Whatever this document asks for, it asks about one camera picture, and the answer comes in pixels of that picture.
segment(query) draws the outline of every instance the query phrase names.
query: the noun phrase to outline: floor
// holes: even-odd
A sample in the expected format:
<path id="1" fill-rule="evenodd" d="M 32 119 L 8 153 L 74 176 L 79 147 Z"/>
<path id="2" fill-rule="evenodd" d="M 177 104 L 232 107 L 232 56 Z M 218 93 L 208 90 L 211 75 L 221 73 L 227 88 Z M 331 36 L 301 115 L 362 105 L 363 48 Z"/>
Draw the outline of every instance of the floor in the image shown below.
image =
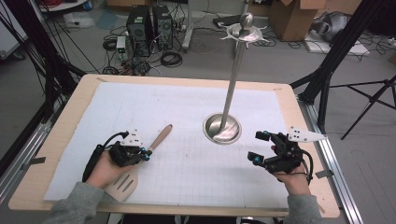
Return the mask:
<path id="1" fill-rule="evenodd" d="M 122 13 L 114 13 L 104 6 L 95 6 L 90 11 L 95 25 L 87 29 L 71 29 L 68 33 L 78 44 L 92 64 L 101 68 L 106 64 L 103 37 L 109 31 L 125 24 Z M 196 12 L 194 21 L 200 20 L 202 12 Z M 207 14 L 196 26 L 216 28 L 211 20 L 215 15 Z M 257 27 L 266 25 L 266 19 L 257 19 Z M 64 34 L 64 45 L 71 63 L 85 71 L 93 72 L 92 66 L 74 47 Z M 183 77 L 222 79 L 230 78 L 233 66 L 233 42 L 220 40 L 222 33 L 209 30 L 194 30 L 191 48 L 182 52 L 183 64 L 177 68 L 157 67 L 151 69 L 151 77 Z M 363 42 L 367 49 L 375 49 L 376 44 Z M 388 58 L 395 50 L 381 54 L 371 50 L 370 55 L 361 61 L 355 56 L 347 56 L 332 78 L 332 85 L 378 81 L 395 75 L 395 64 Z M 243 56 L 240 68 L 240 81 L 291 83 L 314 72 L 323 61 L 324 54 L 308 53 L 303 43 L 292 48 L 286 42 L 276 40 L 273 47 L 249 46 Z M 374 94 L 381 84 L 365 85 L 360 90 Z M 295 89 L 301 93 L 304 86 Z M 0 158 L 15 141 L 21 130 L 44 101 L 43 92 L 30 61 L 7 59 L 0 61 Z M 381 100 L 393 104 L 391 90 L 387 90 Z M 357 204 L 364 223 L 392 223 L 396 220 L 396 178 L 393 177 L 396 159 L 396 114 L 395 111 L 375 104 L 355 129 L 341 140 L 368 104 L 368 99 L 348 89 L 330 89 L 326 118 L 326 131 L 329 135 L 335 156 L 343 170 L 346 182 Z M 0 205 L 2 223 L 41 223 L 46 212 L 20 212 L 7 208 L 7 196 Z M 100 214 L 90 223 L 106 223 L 107 214 Z M 347 223 L 344 215 L 328 219 L 329 223 Z"/>

